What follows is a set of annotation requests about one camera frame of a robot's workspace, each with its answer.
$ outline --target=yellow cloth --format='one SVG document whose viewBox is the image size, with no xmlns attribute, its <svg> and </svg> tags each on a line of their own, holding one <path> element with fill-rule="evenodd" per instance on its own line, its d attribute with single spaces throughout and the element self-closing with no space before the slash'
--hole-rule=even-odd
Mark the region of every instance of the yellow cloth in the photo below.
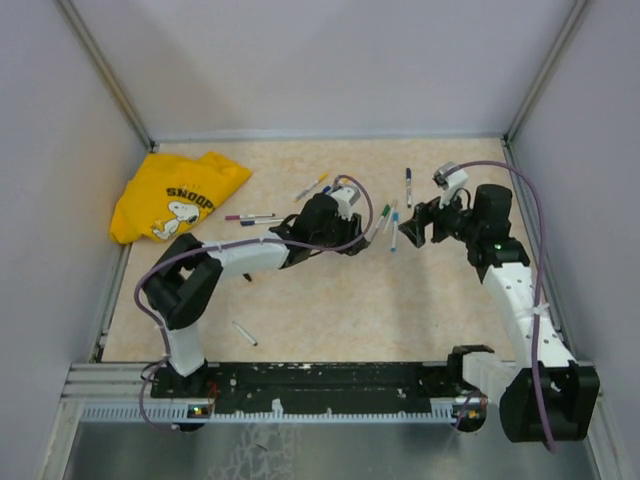
<svg viewBox="0 0 640 480">
<path fill-rule="evenodd" d="M 219 153 L 199 160 L 152 153 L 116 204 L 109 236 L 131 243 L 145 235 L 156 241 L 197 225 L 251 176 L 251 170 Z"/>
</svg>

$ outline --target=wooden table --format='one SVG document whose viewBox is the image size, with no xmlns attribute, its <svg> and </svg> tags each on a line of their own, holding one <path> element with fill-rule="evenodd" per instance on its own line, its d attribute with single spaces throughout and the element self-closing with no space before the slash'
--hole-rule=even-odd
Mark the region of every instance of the wooden table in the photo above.
<svg viewBox="0 0 640 480">
<path fill-rule="evenodd" d="M 260 141 L 163 144 L 160 151 L 198 158 L 218 151 L 253 170 L 224 205 L 192 230 L 200 240 L 252 237 L 268 226 L 241 227 L 227 214 L 298 212 L 293 203 L 322 172 L 352 174 L 369 191 L 375 217 L 398 199 L 405 205 L 405 168 L 413 171 L 414 203 L 440 194 L 431 180 L 448 161 L 504 161 L 499 139 L 403 139 Z M 481 183 L 511 186 L 506 170 L 468 170 L 472 194 Z M 357 211 L 366 212 L 361 199 Z M 529 250 L 517 203 L 512 235 Z M 513 352 L 502 318 L 467 263 L 462 243 L 447 239 L 416 249 L 399 236 L 391 254 L 390 234 L 376 237 L 355 257 L 325 253 L 293 268 L 229 279 L 215 290 L 199 322 L 209 361 L 439 361 L 455 345 L 487 344 L 505 360 Z M 151 361 L 163 354 L 151 319 L 133 303 L 138 279 L 168 247 L 136 242 L 128 260 L 105 348 L 104 361 Z M 240 323 L 259 342 L 251 346 L 232 325 Z"/>
</svg>

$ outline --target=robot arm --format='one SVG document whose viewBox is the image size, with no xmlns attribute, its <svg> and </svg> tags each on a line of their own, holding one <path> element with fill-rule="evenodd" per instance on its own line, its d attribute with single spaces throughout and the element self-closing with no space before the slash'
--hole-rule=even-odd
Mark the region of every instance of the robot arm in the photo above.
<svg viewBox="0 0 640 480">
<path fill-rule="evenodd" d="M 531 369 L 534 314 L 538 314 L 538 364 L 553 436 L 581 440 L 587 434 L 600 386 L 595 369 L 577 364 L 558 338 L 546 309 L 533 304 L 529 258 L 522 244 L 509 235 L 511 191 L 481 185 L 473 208 L 463 209 L 459 192 L 467 176 L 463 170 L 447 175 L 454 167 L 447 164 L 434 176 L 445 193 L 416 205 L 412 219 L 399 229 L 416 247 L 424 245 L 429 224 L 433 225 L 432 243 L 448 237 L 465 243 L 469 263 L 502 311 L 516 366 L 505 365 L 486 347 L 456 347 L 449 361 L 461 367 L 461 380 L 499 405 L 502 426 L 511 441 L 543 441 Z"/>
<path fill-rule="evenodd" d="M 284 240 L 336 247 L 345 245 L 362 233 L 361 217 L 352 213 L 360 191 L 352 185 L 341 186 L 331 193 L 316 194 L 307 201 L 299 215 L 264 234 L 262 241 L 247 240 L 246 245 L 223 249 L 238 242 L 198 242 L 193 235 L 182 235 L 174 241 L 161 263 L 176 255 L 201 247 L 218 247 L 161 269 L 143 286 L 149 305 L 160 313 L 167 332 L 171 357 L 169 363 L 182 377 L 189 377 L 206 363 L 198 334 L 198 319 L 203 314 L 217 283 L 226 278 L 263 270 L 288 268 L 307 258 L 312 250 L 284 243 Z M 363 238 L 339 253 L 355 255 L 368 246 Z M 188 278 L 182 270 L 190 271 Z"/>
</svg>

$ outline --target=cartoon dog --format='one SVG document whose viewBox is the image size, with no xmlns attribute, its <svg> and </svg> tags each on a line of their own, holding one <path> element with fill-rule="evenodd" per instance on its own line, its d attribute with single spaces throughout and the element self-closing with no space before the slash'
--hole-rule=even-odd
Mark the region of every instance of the cartoon dog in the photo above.
<svg viewBox="0 0 640 480">
<path fill-rule="evenodd" d="M 200 219 L 200 210 L 196 205 L 182 202 L 169 202 L 169 210 L 173 212 L 176 218 L 172 218 L 164 224 L 163 231 L 157 228 L 152 228 L 153 234 L 162 239 L 167 240 L 175 235 L 180 226 L 180 222 L 187 222 L 188 225 L 193 225 Z"/>
</svg>

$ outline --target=white wall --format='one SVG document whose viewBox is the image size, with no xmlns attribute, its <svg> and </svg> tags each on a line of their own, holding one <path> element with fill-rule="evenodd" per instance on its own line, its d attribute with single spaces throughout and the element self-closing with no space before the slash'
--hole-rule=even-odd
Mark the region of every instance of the white wall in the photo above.
<svg viewBox="0 0 640 480">
<path fill-rule="evenodd" d="M 156 140 L 502 134 L 571 0 L 76 0 Z"/>
<path fill-rule="evenodd" d="M 69 364 L 86 361 L 144 155 L 51 1 L 0 16 L 0 478 L 31 479 Z"/>
<path fill-rule="evenodd" d="M 593 2 L 515 145 L 541 189 L 578 353 L 630 453 L 640 445 L 640 2 Z M 631 457 L 640 475 L 640 457 Z"/>
</svg>

